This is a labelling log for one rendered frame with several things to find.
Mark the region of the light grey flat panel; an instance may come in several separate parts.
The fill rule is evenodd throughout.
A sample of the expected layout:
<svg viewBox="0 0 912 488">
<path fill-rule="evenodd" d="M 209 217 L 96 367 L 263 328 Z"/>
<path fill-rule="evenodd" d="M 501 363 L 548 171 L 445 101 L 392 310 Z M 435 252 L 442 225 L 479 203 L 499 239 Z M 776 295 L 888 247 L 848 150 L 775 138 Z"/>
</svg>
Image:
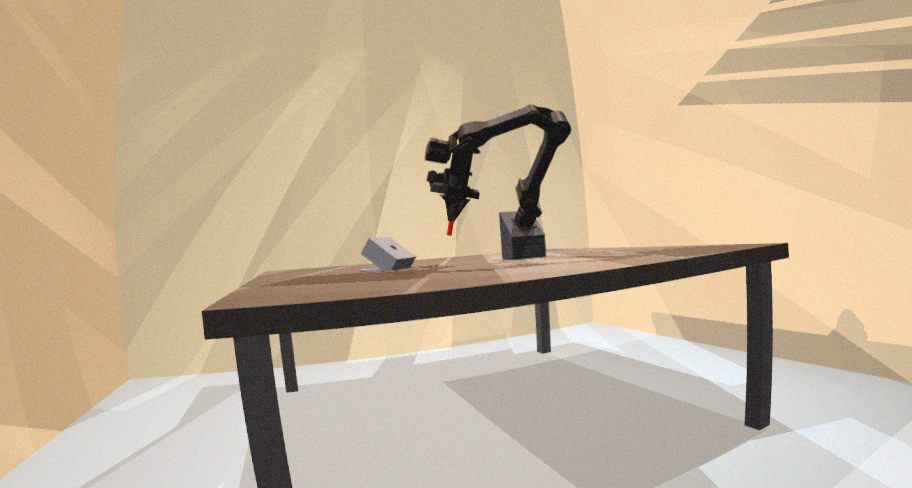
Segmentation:
<svg viewBox="0 0 912 488">
<path fill-rule="evenodd" d="M 385 272 L 410 268 L 416 259 L 415 255 L 391 237 L 368 238 L 361 254 L 378 268 L 361 269 L 359 272 Z"/>
</svg>

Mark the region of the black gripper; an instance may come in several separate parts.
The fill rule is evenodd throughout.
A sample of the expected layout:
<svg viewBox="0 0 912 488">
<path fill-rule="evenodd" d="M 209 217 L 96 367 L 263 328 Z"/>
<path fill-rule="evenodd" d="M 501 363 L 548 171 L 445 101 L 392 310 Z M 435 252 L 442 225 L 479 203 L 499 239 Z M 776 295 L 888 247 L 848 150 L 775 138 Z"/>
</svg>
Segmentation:
<svg viewBox="0 0 912 488">
<path fill-rule="evenodd" d="M 470 172 L 469 167 L 464 166 L 450 166 L 447 168 L 449 172 L 448 182 L 439 183 L 433 182 L 430 187 L 430 192 L 442 193 L 440 195 L 446 204 L 447 218 L 448 221 L 452 221 L 454 216 L 454 221 L 457 219 L 461 211 L 467 205 L 471 199 L 479 199 L 480 193 L 476 189 L 471 189 L 468 186 L 469 175 L 472 176 L 473 172 Z"/>
</svg>

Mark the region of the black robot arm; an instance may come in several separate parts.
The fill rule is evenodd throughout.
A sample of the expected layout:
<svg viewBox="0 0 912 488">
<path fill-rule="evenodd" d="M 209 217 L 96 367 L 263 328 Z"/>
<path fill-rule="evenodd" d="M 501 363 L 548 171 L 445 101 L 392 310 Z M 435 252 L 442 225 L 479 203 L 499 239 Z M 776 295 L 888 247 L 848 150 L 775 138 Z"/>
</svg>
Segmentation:
<svg viewBox="0 0 912 488">
<path fill-rule="evenodd" d="M 452 153 L 451 166 L 471 168 L 473 153 L 480 154 L 481 151 L 478 148 L 487 140 L 531 123 L 544 130 L 544 140 L 528 177 L 524 180 L 519 179 L 515 186 L 519 209 L 512 220 L 522 231 L 535 228 L 537 227 L 536 217 L 542 214 L 539 203 L 542 180 L 553 160 L 556 149 L 562 145 L 571 132 L 571 126 L 562 111 L 530 104 L 489 121 L 464 123 L 448 137 L 448 141 L 430 138 L 426 145 L 424 160 L 447 164 Z M 459 144 L 457 144 L 457 139 Z"/>
</svg>

